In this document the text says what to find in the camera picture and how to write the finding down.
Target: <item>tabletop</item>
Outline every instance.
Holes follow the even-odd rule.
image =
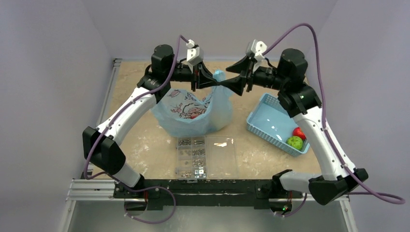
[[[204,63],[211,72],[214,72],[215,70],[225,70],[234,62],[209,61]],[[112,115],[130,96],[149,64],[148,61],[121,63],[112,99],[107,106],[109,109],[107,117]],[[236,73],[226,72],[227,79],[236,75]],[[190,90],[190,83],[172,82],[171,86],[172,88]],[[209,88],[198,89],[193,94],[201,99],[209,92]],[[246,130],[246,119],[264,93],[270,93],[274,96],[278,94],[275,90],[257,86],[254,86],[251,92],[245,92],[243,96],[233,94],[230,97],[234,108],[232,122],[220,131],[211,134],[235,139],[238,178],[270,179],[272,175],[285,169],[320,173],[319,164],[311,148],[306,154],[295,158]],[[175,173],[176,138],[171,137],[158,125],[158,121],[150,111],[144,114],[133,126],[120,147],[127,157],[127,163],[145,178],[177,178]],[[107,176],[102,175],[99,178],[107,178]]]

